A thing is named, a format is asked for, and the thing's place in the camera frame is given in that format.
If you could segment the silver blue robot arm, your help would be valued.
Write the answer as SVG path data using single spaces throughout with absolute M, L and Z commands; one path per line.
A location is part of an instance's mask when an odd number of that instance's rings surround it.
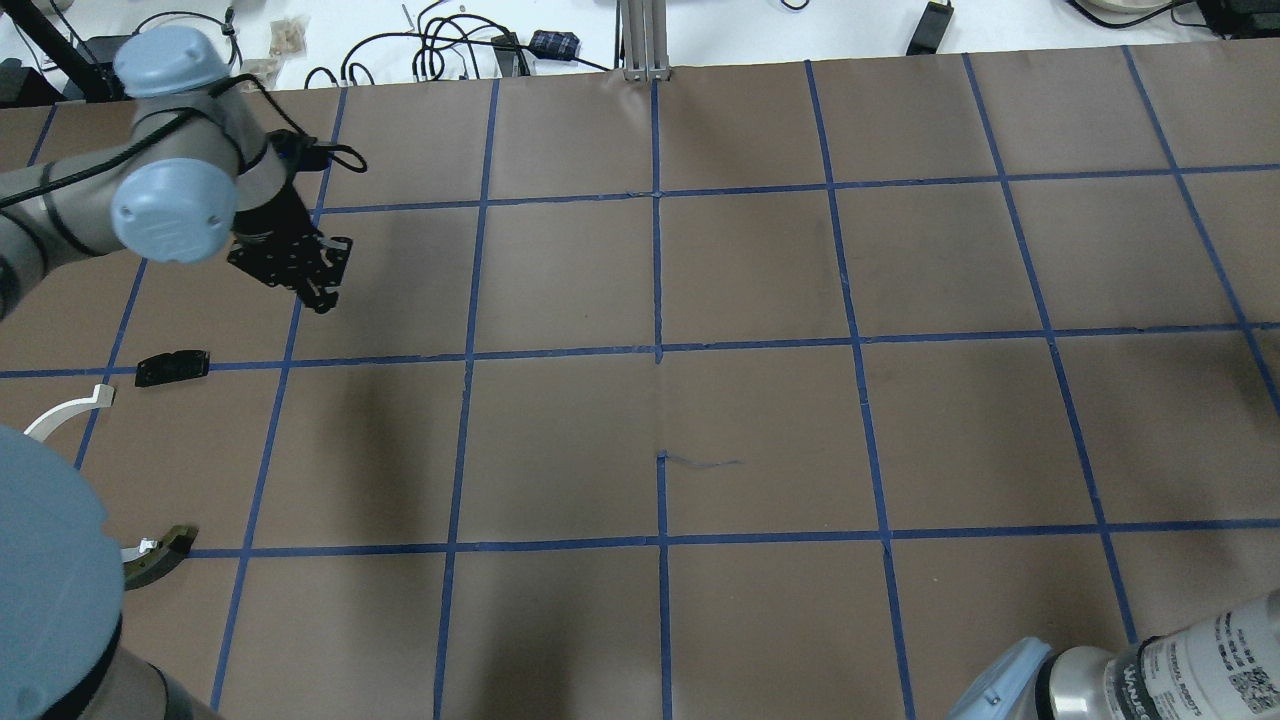
M 3 315 L 56 269 L 129 250 L 155 263 L 229 263 L 316 313 L 339 299 L 352 243 L 326 237 L 294 176 L 326 146 L 296 123 L 266 132 L 198 31 L 128 40 L 115 70 L 134 100 L 128 143 L 3 176 Z M 110 386 L 3 428 L 5 719 L 214 719 L 173 675 L 129 651 L 125 564 L 88 482 L 46 445 Z
M 1034 637 L 1000 655 L 948 719 L 1276 719 L 1279 593 L 1123 652 L 1055 651 Z

